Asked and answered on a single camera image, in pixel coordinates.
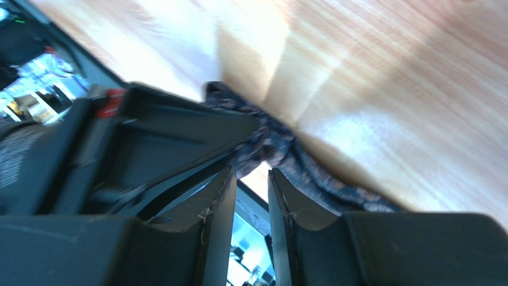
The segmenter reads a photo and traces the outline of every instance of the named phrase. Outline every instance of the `wooden floor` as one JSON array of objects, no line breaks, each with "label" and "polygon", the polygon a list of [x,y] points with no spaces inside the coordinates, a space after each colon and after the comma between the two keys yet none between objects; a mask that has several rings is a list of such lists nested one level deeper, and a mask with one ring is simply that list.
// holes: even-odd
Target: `wooden floor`
[{"label": "wooden floor", "polygon": [[33,2],[125,80],[223,80],[341,178],[508,228],[508,1]]}]

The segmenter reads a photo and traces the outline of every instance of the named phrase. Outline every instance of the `red clip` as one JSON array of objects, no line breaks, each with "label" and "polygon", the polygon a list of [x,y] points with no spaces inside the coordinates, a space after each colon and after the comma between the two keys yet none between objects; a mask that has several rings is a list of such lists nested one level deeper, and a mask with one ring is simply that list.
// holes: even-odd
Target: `red clip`
[{"label": "red clip", "polygon": [[46,52],[49,54],[53,54],[53,55],[57,54],[57,52],[55,51],[55,49],[52,46],[45,46],[44,48],[46,49]]},{"label": "red clip", "polygon": [[105,107],[101,108],[96,112],[95,118],[113,117],[118,111],[120,105],[122,104],[124,94],[125,89],[109,89],[106,92],[108,102]]}]

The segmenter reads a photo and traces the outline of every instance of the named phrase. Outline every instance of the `red tab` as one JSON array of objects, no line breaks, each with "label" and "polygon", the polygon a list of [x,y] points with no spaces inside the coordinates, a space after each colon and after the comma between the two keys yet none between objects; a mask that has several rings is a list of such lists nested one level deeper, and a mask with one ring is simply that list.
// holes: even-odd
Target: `red tab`
[{"label": "red tab", "polygon": [[124,94],[125,89],[109,89],[106,92],[108,102],[105,107],[101,108],[96,112],[95,118],[113,117],[118,111],[120,105],[122,104]]}]

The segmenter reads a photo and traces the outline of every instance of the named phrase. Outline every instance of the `scratch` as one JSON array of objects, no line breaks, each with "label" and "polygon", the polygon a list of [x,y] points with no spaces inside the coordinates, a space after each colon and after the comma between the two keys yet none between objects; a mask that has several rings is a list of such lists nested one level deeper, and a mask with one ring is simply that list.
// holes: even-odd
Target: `scratch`
[{"label": "scratch", "polygon": [[295,212],[290,212],[288,213],[286,216],[288,217],[291,217],[292,219],[295,219],[297,216],[300,215],[300,213],[304,210],[308,210],[309,212],[315,212],[315,210],[310,210],[310,209],[305,209],[305,208],[301,208],[300,210],[297,210]]},{"label": "scratch", "polygon": [[59,234],[59,233],[51,232],[51,231],[44,231],[42,229],[30,228],[28,226],[12,225],[12,224],[6,223],[6,224],[0,225],[0,229],[9,229],[12,231],[20,231],[20,232],[24,232],[27,234],[35,234],[35,235],[40,235],[43,237],[51,237],[51,238],[55,238],[57,240],[67,241],[68,243],[76,243],[77,242],[77,237],[71,237],[70,235]]},{"label": "scratch", "polygon": [[196,200],[205,200],[205,201],[209,201],[212,204],[215,202],[214,200],[210,200],[209,198],[197,198]]}]

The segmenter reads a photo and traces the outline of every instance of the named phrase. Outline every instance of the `patterned fabric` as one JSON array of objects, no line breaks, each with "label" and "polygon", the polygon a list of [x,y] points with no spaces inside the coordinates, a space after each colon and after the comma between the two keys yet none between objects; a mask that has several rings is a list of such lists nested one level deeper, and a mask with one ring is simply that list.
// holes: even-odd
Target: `patterned fabric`
[{"label": "patterned fabric", "polygon": [[337,215],[345,210],[401,210],[394,203],[371,191],[346,185],[334,178],[307,154],[288,127],[242,99],[224,83],[207,84],[204,105],[255,116],[261,122],[250,140],[236,149],[233,164],[237,168],[238,178],[248,175],[266,160],[272,167],[280,169],[300,192]]}]

